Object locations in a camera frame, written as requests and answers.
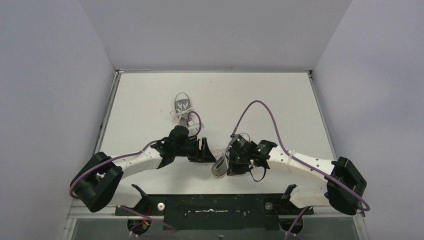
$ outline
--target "gray wall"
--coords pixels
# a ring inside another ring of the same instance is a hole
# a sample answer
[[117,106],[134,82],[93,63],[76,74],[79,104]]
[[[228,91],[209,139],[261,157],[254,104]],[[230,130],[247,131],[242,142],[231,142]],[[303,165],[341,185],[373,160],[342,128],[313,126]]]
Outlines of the gray wall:
[[79,0],[117,69],[311,70],[352,0]]
[[313,71],[338,156],[368,181],[373,240],[424,239],[424,1],[354,0]]
[[0,1],[0,239],[60,237],[113,77],[78,0]]

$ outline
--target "shoe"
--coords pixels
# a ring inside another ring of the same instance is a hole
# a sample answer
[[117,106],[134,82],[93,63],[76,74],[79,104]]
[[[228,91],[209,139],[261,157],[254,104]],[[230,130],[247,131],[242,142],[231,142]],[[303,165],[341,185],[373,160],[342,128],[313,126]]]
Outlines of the shoe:
[[173,122],[180,126],[189,127],[189,112],[194,111],[189,96],[185,92],[180,92],[176,95],[174,101],[175,110],[171,112]]

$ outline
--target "white cable tie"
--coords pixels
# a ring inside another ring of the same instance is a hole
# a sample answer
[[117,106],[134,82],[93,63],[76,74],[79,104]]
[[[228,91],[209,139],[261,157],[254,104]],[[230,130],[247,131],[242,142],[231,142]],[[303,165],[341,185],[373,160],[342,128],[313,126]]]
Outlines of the white cable tie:
[[290,155],[288,155],[288,159],[287,159],[287,170],[289,173],[293,173],[292,169],[290,168],[290,161],[292,160],[292,157],[296,154],[296,150],[291,150]]

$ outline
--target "black plastic part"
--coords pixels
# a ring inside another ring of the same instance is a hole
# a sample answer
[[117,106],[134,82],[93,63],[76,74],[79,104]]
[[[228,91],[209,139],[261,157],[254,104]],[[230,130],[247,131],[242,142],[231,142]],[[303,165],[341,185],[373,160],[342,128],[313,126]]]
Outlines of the black plastic part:
[[[103,152],[94,154],[71,181],[70,185],[87,170],[110,158]],[[104,174],[104,176],[97,176],[97,173]],[[87,206],[90,212],[95,213],[106,207],[112,200],[123,174],[121,167],[116,166],[112,162],[108,163],[81,179],[75,185],[73,192]]]
[[151,145],[162,157],[158,169],[172,162],[175,157],[187,157],[194,163],[215,163],[217,160],[209,149],[207,139],[197,139],[196,136],[189,137],[189,130],[183,126],[175,126],[169,136],[163,142]]
[[275,147],[277,147],[277,144],[272,141],[261,140],[259,142],[252,154],[258,167],[270,169],[267,160],[270,159],[270,152]]
[[[269,231],[278,231],[280,229],[278,215],[298,215],[302,210],[290,201],[281,200],[281,197],[281,193],[149,195],[152,207],[150,215],[164,215],[164,222],[178,230],[265,228]],[[267,202],[272,202],[276,206],[276,211],[268,212],[265,209]],[[165,203],[163,212],[157,210],[158,203]],[[305,214],[310,215],[313,212],[308,210]],[[121,208],[116,208],[115,215],[133,216]]]
[[289,186],[285,189],[285,192],[284,192],[284,194],[282,195],[281,199],[282,199],[282,200],[290,200],[290,195],[292,194],[293,189],[295,189],[296,187],[297,187],[297,185],[296,185],[296,184],[291,184],[291,185],[289,185]]
[[132,229],[132,233],[135,235],[143,235],[145,234],[150,227],[152,226],[152,221],[151,220],[145,220],[147,224],[143,224],[143,219],[128,219],[126,221],[126,227],[128,228],[128,231],[131,231]]
[[[331,176],[362,197],[367,187],[367,181],[352,161],[345,157],[339,157],[337,161],[331,163],[334,165]],[[355,215],[360,207],[360,201],[330,179],[325,179],[328,180],[325,197],[330,205],[341,213]]]

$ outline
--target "purple cable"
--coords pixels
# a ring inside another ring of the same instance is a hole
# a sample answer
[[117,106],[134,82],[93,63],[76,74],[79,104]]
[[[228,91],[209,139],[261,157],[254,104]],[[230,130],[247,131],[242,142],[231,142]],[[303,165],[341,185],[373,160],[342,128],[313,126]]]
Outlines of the purple cable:
[[[264,106],[266,108],[266,110],[268,111],[269,115],[271,116],[272,123],[274,124],[275,133],[276,133],[277,138],[278,138],[278,143],[281,146],[281,148],[284,151],[284,153],[287,156],[290,156],[289,151],[284,147],[283,141],[281,140],[280,133],[278,131],[277,123],[276,123],[276,120],[274,118],[273,113],[271,112],[270,108],[263,101],[261,101],[261,100],[254,100],[249,105],[247,105],[247,107],[244,110],[243,114],[241,114],[240,119],[237,122],[237,125],[235,126],[234,130],[232,131],[232,134],[236,134],[237,128],[239,127],[239,124],[242,121],[243,116],[245,115],[245,113],[247,112],[247,110],[250,108],[250,106],[252,104],[254,104],[254,103],[260,103],[260,104],[262,104],[262,106]],[[367,212],[367,211],[370,210],[370,205],[368,205],[368,203],[361,196],[359,196],[356,192],[352,191],[350,188],[348,188],[347,186],[345,186],[343,183],[341,183],[340,181],[338,181],[337,179],[335,179],[331,175],[328,175],[327,173],[319,170],[318,168],[316,168],[316,167],[314,167],[312,165],[307,164],[306,162],[300,160],[299,158],[297,158],[295,156],[292,156],[291,159],[295,160],[296,162],[298,162],[298,163],[300,163],[300,164],[302,164],[302,165],[304,165],[304,166],[306,166],[306,167],[308,167],[308,168],[310,168],[310,169],[312,169],[314,171],[317,171],[318,173],[324,175],[327,179],[333,181],[335,184],[337,184],[340,187],[342,187],[344,190],[348,191],[350,194],[352,194],[355,198],[357,198],[361,203],[363,203],[365,205],[365,208],[362,208],[361,207],[361,208],[359,208],[360,210],[362,210],[364,212]]]
[[[126,211],[128,211],[128,212],[130,212],[130,213],[132,213],[132,214],[135,214],[135,215],[137,215],[137,216],[140,216],[140,217],[143,217],[143,218],[145,218],[145,219],[148,219],[148,220],[150,220],[150,221],[152,221],[152,222],[155,222],[155,223],[157,223],[157,224],[163,225],[163,226],[165,226],[165,227],[167,227],[167,228],[169,228],[169,229],[171,229],[171,230],[172,230],[172,231],[165,232],[165,233],[161,233],[161,234],[157,234],[157,235],[149,235],[149,236],[139,235],[139,236],[138,236],[139,238],[159,238],[159,237],[163,237],[163,236],[171,235],[171,234],[173,234],[173,233],[175,233],[175,232],[177,231],[177,229],[176,229],[175,227],[173,227],[173,226],[171,226],[171,225],[169,225],[169,224],[166,224],[166,223],[164,223],[164,222],[162,222],[162,221],[159,221],[159,220],[157,220],[157,219],[154,219],[154,218],[151,218],[151,217],[149,217],[149,216],[143,215],[143,214],[141,214],[141,213],[139,213],[139,212],[136,212],[136,211],[132,210],[131,208],[128,208],[128,207],[126,207],[126,206],[121,206],[120,208],[121,208],[121,209],[123,209],[123,210],[126,210]],[[139,226],[139,225],[141,225],[141,224],[137,224],[137,225],[135,225],[135,226],[131,227],[131,229],[130,229],[129,231],[130,231],[130,232],[132,232],[132,231],[133,231],[136,227],[138,227],[138,226]]]
[[287,233],[286,233],[286,235],[285,235],[285,237],[284,237],[284,240],[287,240],[287,238],[289,237],[289,235],[290,235],[290,234],[293,234],[293,233],[292,233],[292,229],[293,229],[293,227],[296,225],[296,223],[299,221],[299,219],[301,219],[302,215],[305,213],[305,211],[306,211],[308,208],[309,208],[309,206],[304,207],[304,208],[302,209],[302,211],[299,213],[299,215],[297,215],[296,219],[294,219],[293,223],[291,224],[290,228],[288,229],[288,231],[287,231]]
[[188,116],[190,117],[190,114],[194,114],[197,116],[197,118],[199,119],[199,129],[197,130],[197,133],[195,134],[195,136],[199,135],[200,131],[202,130],[202,120],[200,119],[200,116],[197,112],[195,111],[189,111],[188,112]]

